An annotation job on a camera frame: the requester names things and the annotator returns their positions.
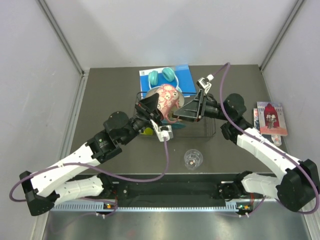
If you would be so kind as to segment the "black wire dish rack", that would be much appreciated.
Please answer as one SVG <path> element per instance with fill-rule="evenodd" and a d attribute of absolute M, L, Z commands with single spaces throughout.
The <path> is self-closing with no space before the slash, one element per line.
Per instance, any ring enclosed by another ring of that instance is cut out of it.
<path fill-rule="evenodd" d="M 136 103 L 143 99 L 147 94 L 147 91 L 140 91 L 136 94 Z M 185 103 L 191 100 L 194 95 L 184 97 Z M 185 120 L 179 120 L 181 123 L 186 124 L 185 128 L 173 129 L 174 138 L 212 138 L 216 134 L 216 122 L 213 118 L 202 118 L 199 122 L 188 122 Z"/>

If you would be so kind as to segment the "teal scalloped plate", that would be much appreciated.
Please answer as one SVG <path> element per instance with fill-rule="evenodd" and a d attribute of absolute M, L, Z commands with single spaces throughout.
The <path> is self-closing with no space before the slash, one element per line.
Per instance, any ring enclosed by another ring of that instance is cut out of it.
<path fill-rule="evenodd" d="M 179 129 L 183 129 L 183 128 L 186 127 L 186 124 L 184 124 L 184 123 L 182 123 L 182 122 L 180 122 L 180 121 L 177 121 L 177 122 L 174 122 L 174 123 L 170 123 L 170 122 L 168 122 L 168 121 L 166 121 L 166 120 L 163 120 L 163 121 L 162 121 L 162 124 L 163 124 L 164 126 L 170 125 L 173 130 L 179 130 Z"/>

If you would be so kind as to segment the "lime green bowl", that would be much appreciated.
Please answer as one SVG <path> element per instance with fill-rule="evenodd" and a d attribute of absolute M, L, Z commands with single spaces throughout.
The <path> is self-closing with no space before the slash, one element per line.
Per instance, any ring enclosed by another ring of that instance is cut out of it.
<path fill-rule="evenodd" d="M 143 132 L 145 135 L 147 136 L 152 136 L 153 135 L 153 129 L 150 128 L 150 127 L 147 127 L 144 132 Z"/>

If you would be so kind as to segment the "pink glass mug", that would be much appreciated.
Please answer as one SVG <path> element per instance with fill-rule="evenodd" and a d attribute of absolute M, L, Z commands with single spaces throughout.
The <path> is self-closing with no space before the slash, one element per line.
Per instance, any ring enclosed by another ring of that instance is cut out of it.
<path fill-rule="evenodd" d="M 180 108 L 180 97 L 182 93 L 170 84 L 162 84 L 156 93 L 159 95 L 157 108 L 161 112 L 164 120 L 167 120 L 170 124 L 176 123 L 179 118 L 175 120 L 170 120 L 169 114 L 174 107 Z"/>

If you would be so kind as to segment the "clear drinking glass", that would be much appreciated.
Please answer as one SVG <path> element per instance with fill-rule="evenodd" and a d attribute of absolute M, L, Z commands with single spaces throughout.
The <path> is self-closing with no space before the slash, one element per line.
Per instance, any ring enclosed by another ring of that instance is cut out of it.
<path fill-rule="evenodd" d="M 187 150 L 184 154 L 184 164 L 188 170 L 195 170 L 203 163 L 203 155 L 197 149 Z"/>

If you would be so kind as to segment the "white watermelon pattern plate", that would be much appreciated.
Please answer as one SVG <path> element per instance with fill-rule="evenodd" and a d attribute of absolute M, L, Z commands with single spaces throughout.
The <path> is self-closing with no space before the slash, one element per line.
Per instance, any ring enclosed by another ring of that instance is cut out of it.
<path fill-rule="evenodd" d="M 160 88 L 160 87 L 154 87 L 153 89 L 149 90 L 149 91 L 146 93 L 145 98 L 148 98 L 148 97 L 154 95 L 159 88 Z M 182 107 L 182 106 L 185 104 L 184 95 L 183 95 L 180 91 L 177 91 L 177 93 L 178 93 L 178 96 L 179 96 L 179 98 L 178 98 L 178 105 L 179 105 L 179 107 Z"/>

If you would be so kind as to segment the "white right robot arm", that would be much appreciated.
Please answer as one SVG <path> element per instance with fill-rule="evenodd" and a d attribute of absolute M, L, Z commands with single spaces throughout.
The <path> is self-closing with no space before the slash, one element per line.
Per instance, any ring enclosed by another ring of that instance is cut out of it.
<path fill-rule="evenodd" d="M 224 101 L 217 100 L 209 93 L 213 76 L 198 80 L 199 91 L 194 98 L 173 113 L 173 116 L 188 122 L 198 122 L 202 118 L 224 120 L 220 127 L 226 140 L 246 150 L 267 166 L 274 176 L 260 175 L 244 171 L 233 180 L 231 193 L 224 194 L 226 199 L 235 195 L 245 198 L 249 194 L 260 194 L 274 198 L 285 208 L 298 212 L 310 201 L 315 200 L 316 212 L 320 206 L 320 178 L 317 165 L 310 159 L 302 161 L 290 156 L 264 138 L 243 117 L 247 110 L 244 99 L 237 93 L 230 94 Z"/>

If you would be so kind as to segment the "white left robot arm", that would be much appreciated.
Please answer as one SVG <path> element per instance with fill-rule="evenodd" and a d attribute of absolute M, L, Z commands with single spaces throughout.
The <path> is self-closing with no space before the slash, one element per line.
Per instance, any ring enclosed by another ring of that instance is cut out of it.
<path fill-rule="evenodd" d="M 159 94 L 155 93 L 135 104 L 136 114 L 129 118 L 123 111 L 116 111 L 104 122 L 104 129 L 87 140 L 80 148 L 52 166 L 31 173 L 20 174 L 26 204 L 32 216 L 39 216 L 63 202 L 101 196 L 109 198 L 114 187 L 109 174 L 74 180 L 87 169 L 97 167 L 122 152 L 121 146 L 130 143 L 146 128 L 153 128 L 158 140 L 167 143 L 172 137 L 172 127 L 162 125 L 158 109 Z"/>

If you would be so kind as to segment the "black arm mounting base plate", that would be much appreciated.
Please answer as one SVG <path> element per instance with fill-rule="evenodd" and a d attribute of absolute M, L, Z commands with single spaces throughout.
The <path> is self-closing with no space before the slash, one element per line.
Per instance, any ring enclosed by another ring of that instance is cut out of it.
<path fill-rule="evenodd" d="M 166 174 L 161 179 L 151 181 L 138 179 L 134 181 L 109 178 L 109 182 L 97 196 L 89 199 L 131 200 L 138 197 L 158 197 L 165 200 L 175 196 L 206 196 L 209 199 L 230 201 L 245 198 L 247 193 L 236 183 L 235 174 Z"/>

